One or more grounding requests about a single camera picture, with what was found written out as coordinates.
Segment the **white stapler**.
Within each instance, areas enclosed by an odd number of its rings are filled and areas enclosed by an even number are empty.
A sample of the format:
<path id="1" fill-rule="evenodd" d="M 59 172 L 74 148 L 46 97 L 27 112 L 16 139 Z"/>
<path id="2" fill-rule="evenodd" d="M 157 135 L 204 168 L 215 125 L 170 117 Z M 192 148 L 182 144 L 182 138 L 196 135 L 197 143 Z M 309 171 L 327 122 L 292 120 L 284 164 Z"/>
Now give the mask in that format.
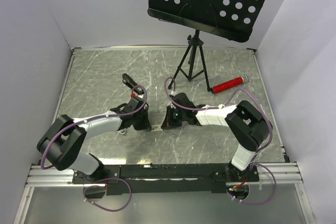
<path id="1" fill-rule="evenodd" d="M 127 132 L 127 129 L 118 130 L 117 132 L 121 135 L 124 135 Z"/>

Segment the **white staple box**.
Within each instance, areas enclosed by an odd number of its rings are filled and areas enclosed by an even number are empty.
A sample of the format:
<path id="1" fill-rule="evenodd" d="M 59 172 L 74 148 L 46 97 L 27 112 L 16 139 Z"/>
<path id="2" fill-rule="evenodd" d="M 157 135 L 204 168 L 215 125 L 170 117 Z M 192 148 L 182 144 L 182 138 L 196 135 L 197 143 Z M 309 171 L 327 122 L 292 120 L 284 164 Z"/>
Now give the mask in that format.
<path id="1" fill-rule="evenodd" d="M 160 125 L 152 125 L 151 132 L 163 131 Z"/>

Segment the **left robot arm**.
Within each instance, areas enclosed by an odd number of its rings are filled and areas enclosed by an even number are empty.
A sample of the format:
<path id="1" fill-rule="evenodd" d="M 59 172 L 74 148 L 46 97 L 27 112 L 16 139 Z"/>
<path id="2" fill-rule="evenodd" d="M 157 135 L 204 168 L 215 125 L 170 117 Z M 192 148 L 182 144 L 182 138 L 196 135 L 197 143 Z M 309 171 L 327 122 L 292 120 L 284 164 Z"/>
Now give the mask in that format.
<path id="1" fill-rule="evenodd" d="M 106 177 L 104 164 L 92 154 L 81 151 L 85 140 L 108 132 L 121 132 L 129 127 L 137 131 L 150 128 L 148 105 L 122 104 L 103 114 L 73 119 L 64 114 L 58 117 L 37 144 L 42 154 L 40 167 L 59 171 L 67 168 L 85 175 L 92 183 Z"/>

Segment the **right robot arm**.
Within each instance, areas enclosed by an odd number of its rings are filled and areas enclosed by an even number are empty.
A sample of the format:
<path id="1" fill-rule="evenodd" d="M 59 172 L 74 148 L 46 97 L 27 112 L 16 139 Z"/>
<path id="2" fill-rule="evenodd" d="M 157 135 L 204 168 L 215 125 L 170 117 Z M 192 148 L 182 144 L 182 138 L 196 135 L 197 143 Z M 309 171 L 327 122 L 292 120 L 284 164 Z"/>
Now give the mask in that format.
<path id="1" fill-rule="evenodd" d="M 261 151 L 267 138 L 272 140 L 272 124 L 261 108 L 242 100 L 237 105 L 195 106 L 185 93 L 169 94 L 171 104 L 166 107 L 166 116 L 161 129 L 175 129 L 184 122 L 196 126 L 228 127 L 238 141 L 238 148 L 228 164 L 229 175 L 235 181 L 243 180 L 249 166 Z"/>

